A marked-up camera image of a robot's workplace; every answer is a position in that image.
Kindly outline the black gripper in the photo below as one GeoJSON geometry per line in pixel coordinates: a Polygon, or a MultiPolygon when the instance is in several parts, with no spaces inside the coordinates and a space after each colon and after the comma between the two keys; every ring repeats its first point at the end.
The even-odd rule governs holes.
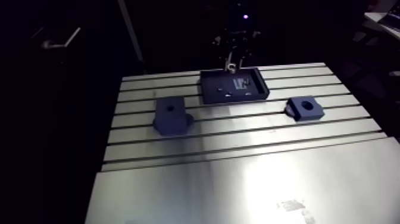
{"type": "Polygon", "coordinates": [[[261,36],[257,30],[223,30],[219,36],[213,39],[213,47],[219,59],[225,61],[224,70],[233,70],[232,59],[238,58],[237,69],[242,68],[243,59],[253,55],[253,51],[261,36]]]}

